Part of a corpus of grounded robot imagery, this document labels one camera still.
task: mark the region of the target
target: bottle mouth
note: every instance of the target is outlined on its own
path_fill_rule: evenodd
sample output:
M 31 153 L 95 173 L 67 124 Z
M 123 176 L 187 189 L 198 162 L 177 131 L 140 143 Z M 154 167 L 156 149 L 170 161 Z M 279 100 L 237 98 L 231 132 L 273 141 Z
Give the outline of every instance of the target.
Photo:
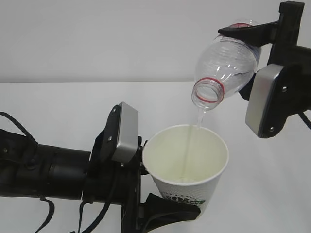
M 192 102 L 206 110 L 215 108 L 224 98 L 223 84 L 215 78 L 201 78 L 192 90 Z

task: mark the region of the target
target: white wall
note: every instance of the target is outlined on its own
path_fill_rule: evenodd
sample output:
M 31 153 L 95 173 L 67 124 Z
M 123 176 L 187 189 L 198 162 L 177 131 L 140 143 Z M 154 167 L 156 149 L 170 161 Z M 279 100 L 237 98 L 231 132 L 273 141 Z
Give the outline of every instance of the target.
M 275 21 L 280 2 L 1 0 L 0 82 L 193 80 L 219 28 L 241 17 Z M 299 44 L 311 47 L 305 2 Z
M 193 82 L 11 83 L 0 84 L 0 110 L 15 116 L 41 144 L 91 150 L 111 108 L 126 101 L 139 111 L 143 140 L 175 124 L 195 123 Z M 208 112 L 204 126 L 217 132 L 230 162 L 207 211 L 197 221 L 154 233 L 310 233 L 310 130 L 290 117 L 283 131 L 259 139 L 245 125 L 247 102 L 236 94 Z M 0 118 L 0 128 L 17 132 Z M 158 191 L 149 176 L 143 201 Z M 66 233 L 78 224 L 79 202 L 56 200 L 55 217 L 44 233 Z M 47 214 L 38 199 L 0 198 L 0 232 L 31 233 Z M 87 205 L 83 229 L 102 204 Z M 120 207 L 112 206 L 95 233 L 120 232 Z

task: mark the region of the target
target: white paper cup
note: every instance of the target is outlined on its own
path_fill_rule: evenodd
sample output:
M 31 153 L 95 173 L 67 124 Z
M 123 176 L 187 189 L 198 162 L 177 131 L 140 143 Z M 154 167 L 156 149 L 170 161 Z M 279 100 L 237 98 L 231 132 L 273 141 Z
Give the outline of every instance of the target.
M 142 160 L 163 198 L 206 209 L 229 159 L 225 142 L 213 131 L 176 125 L 154 135 Z

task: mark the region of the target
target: plastic water bottle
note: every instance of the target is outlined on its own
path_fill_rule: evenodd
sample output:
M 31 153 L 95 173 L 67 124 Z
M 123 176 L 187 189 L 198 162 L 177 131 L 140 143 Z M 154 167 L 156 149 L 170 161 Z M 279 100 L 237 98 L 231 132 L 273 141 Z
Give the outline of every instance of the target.
M 253 21 L 239 20 L 230 27 L 250 27 Z M 225 97 L 240 91 L 257 70 L 261 48 L 219 35 L 200 56 L 192 101 L 204 111 L 215 108 Z

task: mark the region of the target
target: printed logo on cup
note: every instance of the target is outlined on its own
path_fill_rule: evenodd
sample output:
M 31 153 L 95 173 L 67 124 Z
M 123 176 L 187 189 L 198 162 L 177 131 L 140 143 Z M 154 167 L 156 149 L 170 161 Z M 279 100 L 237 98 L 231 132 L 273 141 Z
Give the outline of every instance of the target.
M 172 200 L 178 203 L 184 203 L 184 204 L 191 204 L 191 205 L 202 205 L 206 201 L 205 200 L 198 200 L 195 197 L 192 196 L 184 196 L 184 195 L 178 195 L 178 194 L 172 194 L 167 192 L 161 192 L 161 195 L 168 200 Z

